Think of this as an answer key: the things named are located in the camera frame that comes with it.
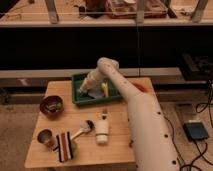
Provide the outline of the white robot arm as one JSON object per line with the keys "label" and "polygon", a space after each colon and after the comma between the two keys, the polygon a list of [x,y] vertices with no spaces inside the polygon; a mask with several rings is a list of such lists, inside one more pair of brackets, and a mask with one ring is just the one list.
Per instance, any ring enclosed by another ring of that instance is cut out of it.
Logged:
{"label": "white robot arm", "polygon": [[116,60],[101,57],[78,92],[85,93],[107,77],[127,103],[137,171],[178,171],[178,155],[155,95],[141,92],[119,72]]}

